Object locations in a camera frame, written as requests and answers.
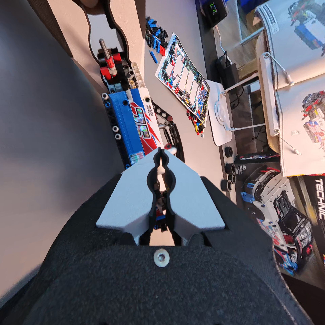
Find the black lego set box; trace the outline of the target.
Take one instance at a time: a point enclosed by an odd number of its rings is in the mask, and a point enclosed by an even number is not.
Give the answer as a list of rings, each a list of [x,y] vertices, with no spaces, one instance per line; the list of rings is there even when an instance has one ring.
[[[324,174],[284,176],[272,151],[234,165],[237,205],[271,237],[280,271],[324,289]]]

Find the white book stand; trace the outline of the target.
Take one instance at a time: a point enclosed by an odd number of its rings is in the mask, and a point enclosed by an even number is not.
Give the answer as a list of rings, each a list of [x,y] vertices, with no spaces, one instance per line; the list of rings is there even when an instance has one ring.
[[[298,149],[284,140],[282,131],[280,129],[279,104],[276,103],[276,74],[282,75],[284,77],[285,86],[292,87],[295,84],[290,74],[285,70],[285,68],[275,58],[275,56],[272,55],[270,51],[266,51],[260,55],[257,55],[257,72],[227,89],[224,89],[220,83],[207,80],[208,84],[211,87],[208,98],[208,110],[211,118],[212,131],[217,131],[220,137],[220,141],[216,143],[217,146],[223,145],[226,142],[230,141],[232,139],[232,132],[234,131],[265,126],[268,143],[272,144],[274,141],[278,143],[277,148],[275,148],[275,145],[272,147],[275,152],[281,152],[281,149],[279,147],[280,142],[283,142],[286,143],[291,151],[296,155],[302,154]],[[242,86],[244,83],[257,77],[261,87],[265,123],[250,125],[243,128],[231,127],[226,95],[236,87]]]

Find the lego race car model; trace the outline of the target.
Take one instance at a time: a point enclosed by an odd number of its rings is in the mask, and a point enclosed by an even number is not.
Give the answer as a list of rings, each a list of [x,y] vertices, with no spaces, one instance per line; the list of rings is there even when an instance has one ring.
[[[152,101],[136,62],[124,52],[108,49],[99,39],[100,76],[107,87],[101,98],[114,133],[124,169],[135,165],[158,147],[185,162],[173,117]]]

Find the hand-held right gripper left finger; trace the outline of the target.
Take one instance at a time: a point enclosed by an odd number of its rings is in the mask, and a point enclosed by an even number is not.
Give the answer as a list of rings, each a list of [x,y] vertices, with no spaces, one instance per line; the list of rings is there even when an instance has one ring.
[[[139,245],[140,237],[149,229],[149,216],[155,207],[148,176],[151,171],[157,176],[160,155],[161,148],[157,148],[121,174],[96,222],[98,228],[130,233]]]

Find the pile of mixed colour bricks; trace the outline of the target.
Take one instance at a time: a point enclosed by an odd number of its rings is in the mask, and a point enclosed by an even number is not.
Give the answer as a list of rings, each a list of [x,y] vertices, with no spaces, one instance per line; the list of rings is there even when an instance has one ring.
[[[186,115],[188,119],[192,122],[193,127],[195,129],[195,133],[198,136],[201,136],[201,138],[204,138],[204,129],[205,129],[204,124],[188,109],[186,110]]]

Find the black charger with green display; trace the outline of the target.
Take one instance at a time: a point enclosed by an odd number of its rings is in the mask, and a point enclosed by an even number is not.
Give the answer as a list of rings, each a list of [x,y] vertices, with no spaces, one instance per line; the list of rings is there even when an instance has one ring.
[[[205,0],[202,3],[202,9],[211,28],[215,27],[228,15],[225,0]]]

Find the pile of black blue pins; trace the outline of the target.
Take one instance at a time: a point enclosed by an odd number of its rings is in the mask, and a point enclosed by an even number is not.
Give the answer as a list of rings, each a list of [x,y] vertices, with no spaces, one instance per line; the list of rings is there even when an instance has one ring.
[[[156,54],[165,55],[168,47],[168,34],[165,29],[158,26],[157,21],[150,16],[145,21],[145,41],[149,47],[149,53],[156,64],[158,60]]]

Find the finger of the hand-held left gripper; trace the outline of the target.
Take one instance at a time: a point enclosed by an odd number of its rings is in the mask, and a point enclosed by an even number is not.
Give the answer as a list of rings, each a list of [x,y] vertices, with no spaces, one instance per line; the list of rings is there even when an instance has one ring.
[[[90,50],[90,26],[83,7],[71,0],[27,2],[95,90],[99,94],[107,92],[99,64]]]
[[[144,77],[146,1],[108,1],[108,11],[122,40],[126,58],[138,65]]]

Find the black power adapter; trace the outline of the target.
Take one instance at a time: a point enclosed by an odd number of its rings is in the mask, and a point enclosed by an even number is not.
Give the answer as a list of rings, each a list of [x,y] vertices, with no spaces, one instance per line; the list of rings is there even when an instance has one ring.
[[[240,79],[236,63],[230,63],[227,52],[217,59],[216,69],[220,83],[225,90],[239,83]]]

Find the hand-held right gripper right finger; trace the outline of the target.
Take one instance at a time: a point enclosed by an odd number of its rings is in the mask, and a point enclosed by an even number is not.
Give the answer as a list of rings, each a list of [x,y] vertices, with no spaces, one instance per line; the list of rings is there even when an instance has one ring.
[[[163,150],[166,205],[172,229],[186,245],[194,234],[225,229],[220,212],[200,175],[168,150]]]

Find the lego instruction booklet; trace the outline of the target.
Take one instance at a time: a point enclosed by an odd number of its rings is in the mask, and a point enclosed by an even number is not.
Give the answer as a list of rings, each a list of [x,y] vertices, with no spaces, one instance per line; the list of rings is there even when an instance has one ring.
[[[325,170],[324,1],[267,1],[256,43],[267,139],[283,176]]]

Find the holographic sticker sheet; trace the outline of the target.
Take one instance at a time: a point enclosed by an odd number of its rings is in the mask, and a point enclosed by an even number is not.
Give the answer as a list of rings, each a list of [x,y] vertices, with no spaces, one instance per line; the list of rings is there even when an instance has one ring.
[[[155,76],[170,89],[186,110],[206,126],[210,87],[175,33],[170,37]]]

